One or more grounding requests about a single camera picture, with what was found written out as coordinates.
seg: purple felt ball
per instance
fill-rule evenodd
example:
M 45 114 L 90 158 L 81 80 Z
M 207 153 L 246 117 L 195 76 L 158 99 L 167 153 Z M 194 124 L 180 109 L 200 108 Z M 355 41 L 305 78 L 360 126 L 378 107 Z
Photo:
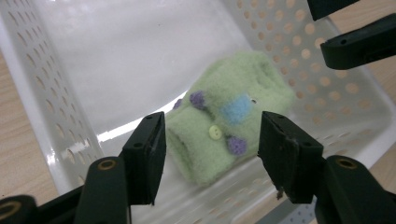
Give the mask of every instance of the purple felt ball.
M 178 108 L 180 107 L 180 105 L 181 105 L 181 99 L 178 99 L 178 100 L 175 102 L 173 109 L 178 109 Z
M 190 102 L 192 105 L 200 110 L 205 109 L 205 98 L 203 91 L 195 91 L 190 95 Z
M 242 156 L 247 152 L 247 141 L 237 138 L 230 137 L 227 139 L 228 150 L 235 156 Z

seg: white plastic basket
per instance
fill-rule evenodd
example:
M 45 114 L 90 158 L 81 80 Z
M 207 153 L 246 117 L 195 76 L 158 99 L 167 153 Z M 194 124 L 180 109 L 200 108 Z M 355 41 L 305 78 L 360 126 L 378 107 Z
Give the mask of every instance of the white plastic basket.
M 296 92 L 290 117 L 325 156 L 370 167 L 395 141 L 395 105 L 365 67 L 325 66 L 319 44 L 337 31 L 313 22 L 306 1 L 0 0 L 0 13 L 0 46 L 61 194 L 92 161 L 118 155 L 141 117 L 240 49 L 274 60 Z M 167 156 L 156 205 L 134 207 L 133 221 L 239 222 L 273 192 L 257 158 L 199 188 Z

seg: green plush toy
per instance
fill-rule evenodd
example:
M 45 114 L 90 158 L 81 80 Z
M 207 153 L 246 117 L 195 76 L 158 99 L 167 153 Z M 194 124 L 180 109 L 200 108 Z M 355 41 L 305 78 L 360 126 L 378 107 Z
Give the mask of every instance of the green plush toy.
M 262 111 L 284 114 L 292 90 L 262 52 L 238 52 L 210 65 L 166 115 L 166 141 L 184 177 L 214 182 L 257 155 Z

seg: small button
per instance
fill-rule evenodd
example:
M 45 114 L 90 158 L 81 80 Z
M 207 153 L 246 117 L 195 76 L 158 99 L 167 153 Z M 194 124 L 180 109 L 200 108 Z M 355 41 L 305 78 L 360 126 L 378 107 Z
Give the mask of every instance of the small button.
M 219 140 L 222 137 L 222 131 L 218 125 L 213 125 L 209 128 L 209 136 L 213 140 Z

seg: table surface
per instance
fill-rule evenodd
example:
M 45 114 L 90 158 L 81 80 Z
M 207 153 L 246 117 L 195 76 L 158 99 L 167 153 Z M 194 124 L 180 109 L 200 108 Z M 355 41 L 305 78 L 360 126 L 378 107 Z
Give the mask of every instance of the table surface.
M 396 12 L 396 0 L 360 0 L 358 4 L 332 15 L 332 19 L 344 33 L 392 12 Z M 371 63 L 368 67 L 395 103 L 396 57 Z M 396 144 L 370 171 L 384 189 L 396 193 Z M 0 200 L 12 195 L 29 194 L 36 198 L 38 204 L 42 204 L 58 196 L 1 51 L 0 176 Z M 277 204 L 279 202 L 271 199 L 258 205 L 255 210 L 261 211 L 256 211 L 256 214 L 265 214 Z

